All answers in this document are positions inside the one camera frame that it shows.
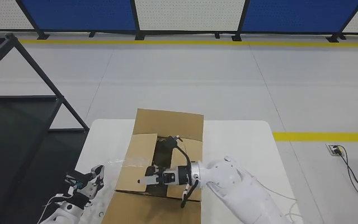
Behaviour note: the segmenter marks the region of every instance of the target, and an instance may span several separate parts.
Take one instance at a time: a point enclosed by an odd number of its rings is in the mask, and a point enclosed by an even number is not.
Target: power outlet
[[[326,144],[327,149],[329,151],[329,153],[331,154],[331,156],[340,156],[338,153],[335,153],[335,149],[338,147],[338,149],[342,152],[342,156],[344,156],[344,152],[341,150],[341,148],[339,148],[338,145],[336,144]]]

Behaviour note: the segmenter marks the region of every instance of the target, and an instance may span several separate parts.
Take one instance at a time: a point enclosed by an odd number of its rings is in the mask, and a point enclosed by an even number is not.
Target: white perforated panel
[[[236,31],[244,0],[135,0],[141,30]]]
[[[356,13],[343,32],[358,32],[358,13]]]
[[[33,29],[15,0],[0,0],[0,29]]]

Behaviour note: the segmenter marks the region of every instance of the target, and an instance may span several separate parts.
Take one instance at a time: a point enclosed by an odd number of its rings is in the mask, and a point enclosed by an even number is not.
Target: white table
[[[101,223],[114,193],[121,165],[130,142],[134,120],[95,120],[91,126],[76,170],[87,173],[97,164],[105,165],[105,187],[86,208],[82,223]],[[263,121],[204,121],[203,163],[230,156],[271,190],[294,198],[269,124]],[[283,214],[292,200],[270,193]],[[297,206],[292,210],[299,214]],[[300,217],[293,216],[296,223]],[[202,190],[201,223],[240,223],[208,189]]]

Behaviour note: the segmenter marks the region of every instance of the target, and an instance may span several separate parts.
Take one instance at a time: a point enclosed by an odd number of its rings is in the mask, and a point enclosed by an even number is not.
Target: white cable
[[[282,195],[282,194],[280,194],[280,193],[277,193],[277,192],[275,192],[275,191],[273,191],[273,190],[271,190],[271,189],[265,187],[263,184],[261,184],[261,186],[263,186],[266,190],[269,190],[269,191],[271,191],[272,193],[275,193],[275,194],[277,194],[277,195],[279,195],[279,196],[281,196],[281,197],[284,197],[284,198],[287,198],[287,199],[291,199],[291,200],[297,201],[297,199],[295,199],[295,198],[290,198],[290,197],[284,196],[284,195]]]
[[[73,195],[71,195],[70,197],[65,197],[65,196],[53,196],[52,198],[50,198],[50,200],[47,202],[47,204],[45,205],[45,208],[44,208],[44,211],[43,211],[43,213],[41,214],[41,217],[40,217],[40,219],[39,219],[39,221],[37,222],[37,224],[39,224],[40,223],[40,221],[41,221],[41,219],[43,218],[43,216],[44,216],[44,214],[45,214],[45,211],[46,211],[46,209],[47,209],[47,206],[49,206],[52,202],[51,202],[51,200],[52,199],[54,199],[54,198],[66,198],[66,199],[68,199],[68,198],[71,198]]]
[[[289,215],[290,215],[290,219],[291,219],[292,223],[294,223],[294,221],[293,221],[292,216],[291,216],[291,211],[292,211],[293,207],[295,206],[295,204],[297,204],[297,200],[295,201],[295,203],[292,204],[292,206],[290,207],[290,210],[289,210]]]
[[[277,192],[275,192],[275,191],[273,191],[273,190],[267,188],[267,187],[264,186],[263,184],[261,184],[261,186],[263,186],[266,190],[268,190],[268,191],[270,191],[270,192],[273,192],[273,193],[275,193],[275,194],[277,194],[277,195],[279,195],[279,196],[282,196],[282,197],[284,197],[284,198],[287,198],[287,199],[290,199],[290,200],[294,200],[294,201],[295,201],[295,203],[293,203],[292,206],[290,207],[289,213],[287,213],[287,214],[285,215],[285,216],[290,216],[290,219],[291,219],[291,222],[292,222],[292,223],[295,223],[295,222],[293,221],[291,215],[293,215],[293,216],[299,216],[299,217],[301,217],[303,220],[306,220],[306,221],[310,222],[310,220],[308,220],[307,218],[305,218],[305,217],[303,217],[303,216],[301,216],[301,215],[299,215],[299,214],[291,213],[293,207],[297,204],[297,201],[298,201],[297,199],[295,199],[295,198],[290,198],[290,197],[284,196],[284,195],[282,195],[282,194],[280,194],[280,193],[277,193]]]
[[[293,215],[293,216],[298,216],[298,217],[301,217],[303,220],[306,220],[306,221],[308,221],[309,223],[313,223],[313,222],[311,222],[310,220],[308,220],[308,219],[306,219],[305,217],[303,217],[303,216],[301,216],[300,214],[295,214],[295,213],[287,213],[285,216],[288,216],[288,215]]]

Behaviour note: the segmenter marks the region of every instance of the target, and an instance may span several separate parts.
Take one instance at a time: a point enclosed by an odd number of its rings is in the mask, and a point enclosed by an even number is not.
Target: blue panel
[[[358,0],[251,0],[243,31],[337,32]]]
[[[135,30],[130,0],[22,0],[40,29]]]

